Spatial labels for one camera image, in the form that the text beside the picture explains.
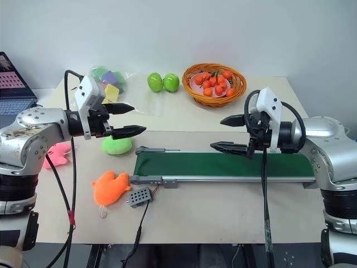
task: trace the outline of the green apple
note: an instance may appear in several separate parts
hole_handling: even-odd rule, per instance
[[[160,92],[162,90],[162,79],[158,73],[152,73],[147,77],[147,83],[150,89],[154,92]]]
[[[169,92],[176,92],[179,89],[180,80],[176,74],[167,74],[163,79],[163,86]]]

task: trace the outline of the white wall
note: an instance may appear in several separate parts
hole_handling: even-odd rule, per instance
[[[218,62],[287,76],[309,116],[357,137],[355,0],[0,0],[0,47],[32,87],[65,69],[182,74]]]

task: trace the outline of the pink plush toy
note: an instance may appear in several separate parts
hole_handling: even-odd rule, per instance
[[[71,145],[69,143],[57,143],[53,145],[47,154],[49,155],[52,163],[55,166],[65,165],[67,164],[68,160],[65,157],[65,154],[71,150]],[[45,169],[50,169],[51,166],[47,159],[45,159],[44,165],[42,166]]]

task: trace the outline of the green plush toy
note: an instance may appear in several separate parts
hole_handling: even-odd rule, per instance
[[[108,155],[125,154],[132,148],[132,138],[120,138],[113,140],[112,137],[106,138],[102,142],[102,151]]]

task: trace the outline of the purple cube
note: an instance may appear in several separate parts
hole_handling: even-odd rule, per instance
[[[103,82],[107,83],[107,84],[111,84],[111,85],[114,85],[118,82],[118,79],[116,77],[115,74],[113,74],[111,71],[105,73],[103,76],[102,76],[102,80]]]

